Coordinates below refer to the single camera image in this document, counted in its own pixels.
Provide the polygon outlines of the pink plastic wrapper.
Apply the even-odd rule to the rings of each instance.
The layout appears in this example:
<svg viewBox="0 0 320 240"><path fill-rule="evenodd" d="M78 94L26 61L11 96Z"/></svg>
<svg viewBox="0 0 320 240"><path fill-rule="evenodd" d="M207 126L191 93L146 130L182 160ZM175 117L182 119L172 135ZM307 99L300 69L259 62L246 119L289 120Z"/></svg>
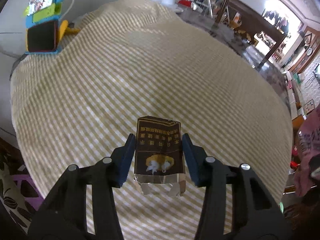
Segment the pink plastic wrapper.
<svg viewBox="0 0 320 240"><path fill-rule="evenodd" d="M303 197L319 184L319 107L307 116L297 136L300 165L293 180L296 195Z"/></svg>

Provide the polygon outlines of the brown cigarette pack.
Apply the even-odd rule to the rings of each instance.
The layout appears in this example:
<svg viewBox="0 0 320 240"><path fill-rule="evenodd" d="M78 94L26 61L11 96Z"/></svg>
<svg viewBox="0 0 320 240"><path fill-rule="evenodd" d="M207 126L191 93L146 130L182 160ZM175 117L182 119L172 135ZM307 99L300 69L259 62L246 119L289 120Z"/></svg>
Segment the brown cigarette pack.
<svg viewBox="0 0 320 240"><path fill-rule="evenodd" d="M134 181L144 195L184 194L186 174L180 122L153 116L138 119Z"/></svg>

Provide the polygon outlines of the beige striped table cloth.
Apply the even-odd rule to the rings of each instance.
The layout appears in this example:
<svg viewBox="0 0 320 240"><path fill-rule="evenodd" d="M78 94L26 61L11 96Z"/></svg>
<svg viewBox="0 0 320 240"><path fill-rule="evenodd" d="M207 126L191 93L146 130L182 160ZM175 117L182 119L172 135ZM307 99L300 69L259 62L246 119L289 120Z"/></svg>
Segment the beige striped table cloth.
<svg viewBox="0 0 320 240"><path fill-rule="evenodd" d="M12 122L44 199L69 165L96 164L137 139L137 121L181 123L181 137L227 166L247 163L279 205L293 132L272 86L231 48L150 0L118 0L89 13L56 55L28 55L11 80ZM113 189L123 239L195 239L206 189L142 194Z"/></svg>

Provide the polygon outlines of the grey patterned table cover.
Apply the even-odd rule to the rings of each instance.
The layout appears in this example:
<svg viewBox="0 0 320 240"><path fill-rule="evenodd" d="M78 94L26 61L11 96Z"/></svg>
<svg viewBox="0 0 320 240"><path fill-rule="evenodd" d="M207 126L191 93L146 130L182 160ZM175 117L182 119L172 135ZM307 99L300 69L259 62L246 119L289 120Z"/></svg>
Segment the grey patterned table cover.
<svg viewBox="0 0 320 240"><path fill-rule="evenodd" d="M274 91L281 98L287 109L290 111L289 95L286 88L286 80L280 70L272 63L262 63L263 55L254 46L245 42L239 35L236 35L232 29L224 24L214 25L214 20L210 17L204 16L199 12L183 6L178 5L182 12L178 16L185 22L203 29L209 33L213 38L220 41L224 45L231 48L236 54L242 57L253 69L255 69L265 81L267 81Z"/></svg>

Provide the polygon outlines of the colourful toy block stack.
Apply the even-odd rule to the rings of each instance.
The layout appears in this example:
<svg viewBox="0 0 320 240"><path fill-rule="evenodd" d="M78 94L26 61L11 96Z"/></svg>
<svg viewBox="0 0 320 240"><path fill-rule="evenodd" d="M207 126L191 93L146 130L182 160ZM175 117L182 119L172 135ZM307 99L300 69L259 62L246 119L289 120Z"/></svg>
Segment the colourful toy block stack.
<svg viewBox="0 0 320 240"><path fill-rule="evenodd" d="M72 9L74 0L29 0L25 14L25 53L57 54L66 35L76 35L65 15Z"/></svg>

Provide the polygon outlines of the wooden sofa bench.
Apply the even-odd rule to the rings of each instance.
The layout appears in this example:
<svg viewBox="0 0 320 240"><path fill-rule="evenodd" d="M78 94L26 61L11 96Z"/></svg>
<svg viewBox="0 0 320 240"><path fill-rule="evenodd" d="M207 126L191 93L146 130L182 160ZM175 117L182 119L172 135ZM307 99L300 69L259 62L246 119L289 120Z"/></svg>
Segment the wooden sofa bench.
<svg viewBox="0 0 320 240"><path fill-rule="evenodd" d="M265 20L263 16L240 0L222 0L221 8L215 19L215 25L221 22L222 15L227 7L231 7L241 15L241 25L240 27L236 27L236 30L244 30L252 38L255 34L263 31L276 42L260 62L259 66L263 66L285 40L286 34L283 34L281 31L276 29L267 20Z"/></svg>

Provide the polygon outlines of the red small stool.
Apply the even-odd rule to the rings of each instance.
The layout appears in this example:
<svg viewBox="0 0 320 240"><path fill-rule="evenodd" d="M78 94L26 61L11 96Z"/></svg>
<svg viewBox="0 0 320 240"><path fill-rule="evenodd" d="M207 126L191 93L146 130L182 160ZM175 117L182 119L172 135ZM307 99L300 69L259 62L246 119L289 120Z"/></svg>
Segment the red small stool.
<svg viewBox="0 0 320 240"><path fill-rule="evenodd" d="M178 4L181 4L185 7L191 7L191 4L192 4L192 1L189 1L189 0L179 0Z"/></svg>

